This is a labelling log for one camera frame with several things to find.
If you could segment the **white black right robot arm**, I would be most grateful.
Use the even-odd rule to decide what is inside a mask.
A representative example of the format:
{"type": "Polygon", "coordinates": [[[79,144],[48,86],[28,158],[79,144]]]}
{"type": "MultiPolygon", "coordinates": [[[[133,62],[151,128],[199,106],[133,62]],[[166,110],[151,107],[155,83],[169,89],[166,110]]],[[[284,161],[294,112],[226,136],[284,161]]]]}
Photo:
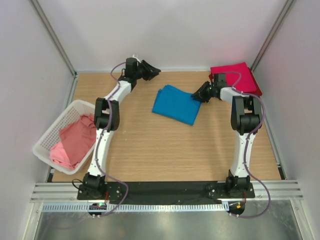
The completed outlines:
{"type": "Polygon", "coordinates": [[[214,191],[222,191],[231,198],[237,198],[250,190],[250,161],[253,142],[264,121],[261,99],[252,94],[236,89],[242,75],[235,72],[238,79],[233,85],[227,83],[227,73],[211,74],[191,98],[201,103],[207,103],[217,98],[231,104],[230,125],[235,132],[235,150],[232,165],[228,171],[225,183],[218,185],[214,191]]]}

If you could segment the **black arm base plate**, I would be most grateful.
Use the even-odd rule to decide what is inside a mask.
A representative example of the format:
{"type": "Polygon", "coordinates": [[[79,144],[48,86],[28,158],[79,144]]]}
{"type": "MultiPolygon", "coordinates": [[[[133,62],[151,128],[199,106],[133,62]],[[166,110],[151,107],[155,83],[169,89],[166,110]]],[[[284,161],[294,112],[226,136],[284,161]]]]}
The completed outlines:
{"type": "Polygon", "coordinates": [[[207,199],[236,199],[255,197],[253,184],[247,188],[233,187],[227,189],[223,181],[131,181],[123,185],[118,182],[105,182],[97,188],[81,184],[78,189],[78,200],[107,199],[119,201],[125,194],[126,200],[164,200],[166,197],[174,198],[190,196],[207,199]]]}

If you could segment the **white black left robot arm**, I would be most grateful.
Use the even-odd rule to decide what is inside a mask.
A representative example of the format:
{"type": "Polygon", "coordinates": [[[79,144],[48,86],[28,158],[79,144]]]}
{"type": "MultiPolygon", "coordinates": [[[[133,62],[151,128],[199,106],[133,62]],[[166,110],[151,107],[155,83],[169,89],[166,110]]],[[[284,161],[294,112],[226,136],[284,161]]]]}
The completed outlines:
{"type": "Polygon", "coordinates": [[[106,163],[111,140],[120,125],[120,104],[132,92],[138,80],[150,81],[161,72],[160,69],[136,57],[127,58],[123,64],[125,67],[121,70],[120,77],[114,78],[114,89],[95,101],[96,141],[90,166],[78,188],[79,200],[101,200],[107,195],[106,163]]]}

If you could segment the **blue t shirt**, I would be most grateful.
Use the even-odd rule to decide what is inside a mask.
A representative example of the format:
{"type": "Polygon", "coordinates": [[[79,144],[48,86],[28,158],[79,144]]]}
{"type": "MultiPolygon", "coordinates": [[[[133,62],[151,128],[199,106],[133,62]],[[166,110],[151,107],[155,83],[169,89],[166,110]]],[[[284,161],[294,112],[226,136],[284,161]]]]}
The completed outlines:
{"type": "Polygon", "coordinates": [[[158,90],[152,112],[193,126],[201,104],[191,93],[167,84],[158,90]]]}

